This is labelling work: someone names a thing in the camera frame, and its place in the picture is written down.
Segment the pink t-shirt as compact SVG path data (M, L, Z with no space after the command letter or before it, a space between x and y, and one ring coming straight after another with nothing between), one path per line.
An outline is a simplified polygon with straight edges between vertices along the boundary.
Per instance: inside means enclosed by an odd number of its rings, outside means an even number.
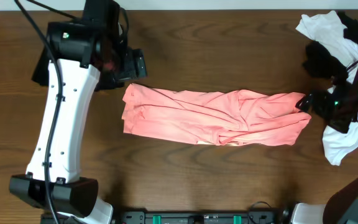
M133 83L123 96L123 131L187 144L291 146L311 119L295 106L303 96L170 91Z

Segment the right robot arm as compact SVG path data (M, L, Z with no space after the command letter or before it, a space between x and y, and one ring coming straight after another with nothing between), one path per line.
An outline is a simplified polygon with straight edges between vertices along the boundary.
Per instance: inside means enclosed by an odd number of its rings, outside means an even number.
M330 128L341 133L338 140L333 133L326 133L323 138L325 154L335 164L358 147L358 62L355 65L352 83L337 84L332 91L314 91L296 104L301 111L314 110ZM323 205L297 203L292 211L283 214L283 220L292 224L358 224L358 178Z

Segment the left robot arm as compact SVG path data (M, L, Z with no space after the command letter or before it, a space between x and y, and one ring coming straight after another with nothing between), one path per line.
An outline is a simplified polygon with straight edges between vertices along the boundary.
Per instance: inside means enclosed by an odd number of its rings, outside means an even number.
M146 76L144 53L127 43L126 11L113 0L86 1L81 17L50 22L33 81L48 88L44 116L24 174L10 193L47 212L42 223L111 223L98 181L81 176L83 131L94 92Z

